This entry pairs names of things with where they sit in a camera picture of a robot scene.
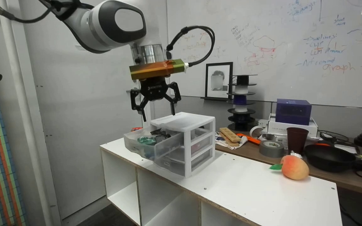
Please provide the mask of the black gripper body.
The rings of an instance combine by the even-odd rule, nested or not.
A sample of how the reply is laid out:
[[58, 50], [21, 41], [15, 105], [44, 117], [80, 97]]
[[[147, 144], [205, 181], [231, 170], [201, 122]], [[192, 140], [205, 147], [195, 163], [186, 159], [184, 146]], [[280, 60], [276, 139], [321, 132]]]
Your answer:
[[[135, 104], [135, 97], [142, 96], [143, 100], [139, 105]], [[166, 83], [163, 78], [144, 80], [140, 82], [139, 90], [130, 91], [130, 107], [137, 111], [137, 107], [146, 107], [148, 102], [158, 100], [171, 100], [178, 102], [181, 100], [178, 86], [172, 83]]]

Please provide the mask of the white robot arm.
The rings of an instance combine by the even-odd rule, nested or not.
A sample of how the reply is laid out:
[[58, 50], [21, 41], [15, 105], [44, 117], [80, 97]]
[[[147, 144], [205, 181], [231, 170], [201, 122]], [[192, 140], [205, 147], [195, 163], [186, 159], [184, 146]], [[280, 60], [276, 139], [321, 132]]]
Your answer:
[[0, 16], [22, 24], [42, 21], [49, 13], [65, 24], [75, 41], [88, 52], [107, 53], [128, 46], [133, 66], [130, 78], [139, 87], [130, 90], [130, 109], [146, 120], [144, 107], [148, 102], [166, 100], [171, 114], [181, 100], [174, 82], [166, 80], [183, 72], [182, 61], [166, 57], [159, 38], [159, 23], [154, 8], [148, 0], [103, 0], [93, 7], [80, 0], [39, 0], [46, 11], [35, 19], [20, 19], [0, 7]]

